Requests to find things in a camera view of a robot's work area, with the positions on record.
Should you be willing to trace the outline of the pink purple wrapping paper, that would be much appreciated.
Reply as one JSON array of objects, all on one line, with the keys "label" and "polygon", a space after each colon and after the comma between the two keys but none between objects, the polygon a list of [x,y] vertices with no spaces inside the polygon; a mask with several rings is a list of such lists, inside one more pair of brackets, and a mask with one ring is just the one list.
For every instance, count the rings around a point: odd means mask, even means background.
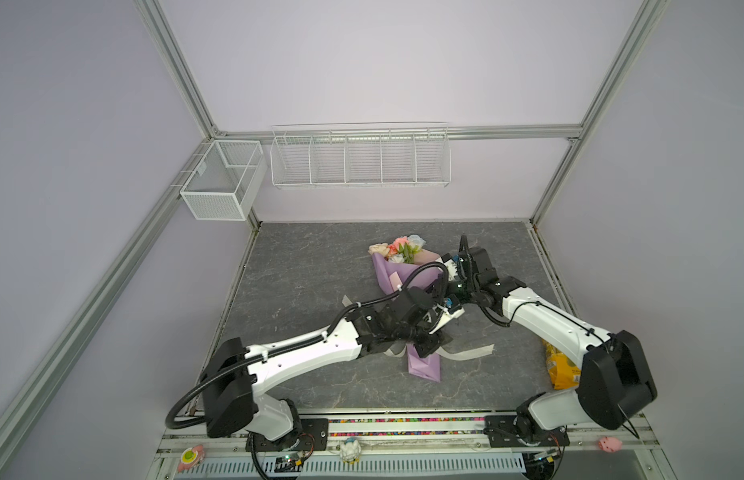
[{"label": "pink purple wrapping paper", "polygon": [[[378,285],[385,294],[398,290],[418,268],[415,264],[391,262],[380,253],[372,254],[372,262]],[[425,271],[415,276],[412,285],[425,289],[439,276],[440,274],[435,270]],[[411,344],[407,344],[391,347],[385,354],[389,357],[405,358],[410,375],[436,383],[441,381],[441,356],[438,353],[420,357],[416,349]]]}]

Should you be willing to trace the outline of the cream printed ribbon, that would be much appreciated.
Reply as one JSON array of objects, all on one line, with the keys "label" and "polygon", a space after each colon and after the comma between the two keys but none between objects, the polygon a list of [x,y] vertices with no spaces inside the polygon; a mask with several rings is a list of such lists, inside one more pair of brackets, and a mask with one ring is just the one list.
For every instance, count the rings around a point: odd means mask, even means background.
[{"label": "cream printed ribbon", "polygon": [[[494,344],[489,344],[474,349],[450,352],[449,350],[440,347],[435,351],[435,354],[452,361],[467,361],[491,355],[494,352],[494,348]],[[401,358],[407,354],[407,349],[405,347],[402,347],[400,350],[394,351],[389,348],[388,350],[384,351],[383,354],[392,358]]]}]

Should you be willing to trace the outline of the red pink fake rose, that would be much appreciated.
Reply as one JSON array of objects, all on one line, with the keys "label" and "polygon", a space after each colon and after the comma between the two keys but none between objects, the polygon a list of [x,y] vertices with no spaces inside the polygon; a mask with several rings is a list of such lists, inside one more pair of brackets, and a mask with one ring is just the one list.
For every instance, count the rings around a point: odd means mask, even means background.
[{"label": "red pink fake rose", "polygon": [[409,238],[407,236],[396,238],[389,246],[389,254],[391,256],[400,254],[409,246]]}]

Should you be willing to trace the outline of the cream fake rose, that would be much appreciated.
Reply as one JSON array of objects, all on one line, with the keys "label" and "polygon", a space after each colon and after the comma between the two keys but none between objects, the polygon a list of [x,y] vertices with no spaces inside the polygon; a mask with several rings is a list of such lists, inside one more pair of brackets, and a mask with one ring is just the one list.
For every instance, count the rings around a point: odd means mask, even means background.
[{"label": "cream fake rose", "polygon": [[368,253],[370,255],[379,254],[384,258],[387,258],[390,254],[390,246],[387,243],[370,245],[368,248]]}]

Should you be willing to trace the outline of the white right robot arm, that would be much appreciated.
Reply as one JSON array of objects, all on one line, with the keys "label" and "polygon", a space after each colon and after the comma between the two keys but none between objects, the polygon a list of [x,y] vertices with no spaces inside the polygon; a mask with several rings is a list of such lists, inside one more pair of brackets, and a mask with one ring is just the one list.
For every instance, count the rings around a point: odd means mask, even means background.
[{"label": "white right robot arm", "polygon": [[578,385],[534,396],[516,410],[514,430],[532,445],[569,425],[607,430],[628,425],[658,392],[640,340],[593,326],[544,300],[513,277],[453,280],[448,293],[478,306],[500,326],[521,326],[561,351],[580,370]]}]

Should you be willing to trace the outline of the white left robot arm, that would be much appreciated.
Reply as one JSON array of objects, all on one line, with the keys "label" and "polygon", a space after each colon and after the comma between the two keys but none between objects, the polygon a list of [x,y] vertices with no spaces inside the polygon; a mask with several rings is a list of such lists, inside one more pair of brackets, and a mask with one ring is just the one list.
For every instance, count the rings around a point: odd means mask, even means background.
[{"label": "white left robot arm", "polygon": [[303,429],[295,404],[276,399],[276,386],[319,368],[383,353],[402,342],[422,356],[446,341],[443,327],[462,312],[441,306],[376,310],[369,303],[344,308],[326,327],[265,345],[225,342],[213,355],[198,383],[171,408],[165,425],[180,430],[202,425],[210,438],[240,431],[272,442],[298,437]]}]

